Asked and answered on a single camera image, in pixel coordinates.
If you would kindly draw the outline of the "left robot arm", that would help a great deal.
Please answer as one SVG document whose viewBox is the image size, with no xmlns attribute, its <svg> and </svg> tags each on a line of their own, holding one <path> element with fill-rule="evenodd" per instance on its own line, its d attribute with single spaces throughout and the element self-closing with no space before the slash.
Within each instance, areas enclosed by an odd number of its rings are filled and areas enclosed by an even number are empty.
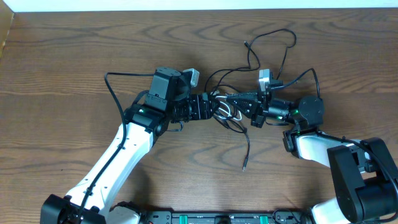
<svg viewBox="0 0 398 224">
<path fill-rule="evenodd" d="M 200 74 L 158 67 L 149 90 L 120 109 L 117 134 L 93 168 L 64 197 L 50 195 L 40 211 L 41 223 L 139 223 L 139 212 L 114 205 L 119 190 L 137 163 L 152 149 L 170 123 L 210 119 L 220 103 L 207 93 L 193 94 Z"/>
</svg>

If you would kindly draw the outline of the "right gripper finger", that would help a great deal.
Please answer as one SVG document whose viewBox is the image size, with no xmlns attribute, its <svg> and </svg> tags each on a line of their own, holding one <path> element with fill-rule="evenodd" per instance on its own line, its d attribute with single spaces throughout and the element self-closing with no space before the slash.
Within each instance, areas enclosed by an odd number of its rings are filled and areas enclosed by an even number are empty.
<svg viewBox="0 0 398 224">
<path fill-rule="evenodd" d="M 232 101 L 232 104 L 247 118 L 252 118 L 258 106 L 258 103 L 253 101 Z"/>
<path fill-rule="evenodd" d="M 244 92 L 244 93 L 235 93 L 228 95 L 226 97 L 226 101 L 230 104 L 240 104 L 240 103 L 257 103 L 258 96 L 257 92 Z"/>
</svg>

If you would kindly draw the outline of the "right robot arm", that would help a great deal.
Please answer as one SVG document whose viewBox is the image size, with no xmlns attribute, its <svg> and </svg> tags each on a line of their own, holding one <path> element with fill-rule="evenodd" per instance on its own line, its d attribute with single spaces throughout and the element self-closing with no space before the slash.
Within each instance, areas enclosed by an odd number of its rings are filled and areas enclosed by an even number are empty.
<svg viewBox="0 0 398 224">
<path fill-rule="evenodd" d="M 226 101 L 255 127 L 267 119 L 292 124 L 285 150 L 330 168 L 335 197 L 311 209 L 313 223 L 387 223 L 397 219 L 397 166 L 380 138 L 351 140 L 320 131 L 324 105 L 317 96 L 295 102 L 269 92 L 238 93 Z"/>
</svg>

